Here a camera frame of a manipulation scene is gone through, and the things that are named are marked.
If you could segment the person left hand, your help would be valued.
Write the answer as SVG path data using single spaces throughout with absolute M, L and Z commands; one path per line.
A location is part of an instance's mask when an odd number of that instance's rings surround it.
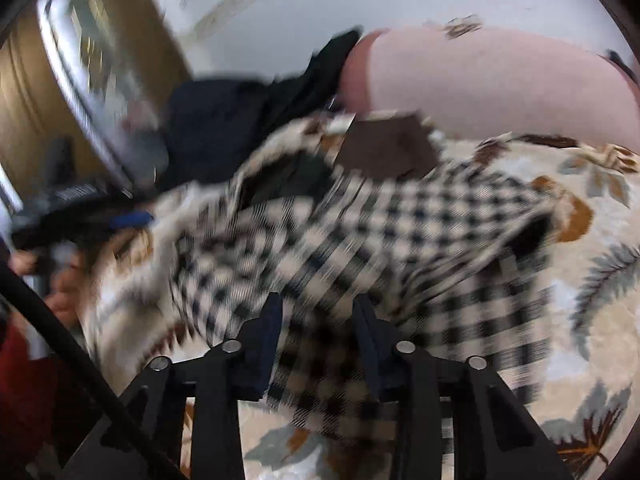
M 14 252 L 9 258 L 9 268 L 18 276 L 32 274 L 36 264 L 37 256 L 31 252 Z M 84 256 L 74 252 L 66 266 L 50 279 L 50 294 L 44 302 L 66 328 L 72 328 L 78 322 L 85 277 Z

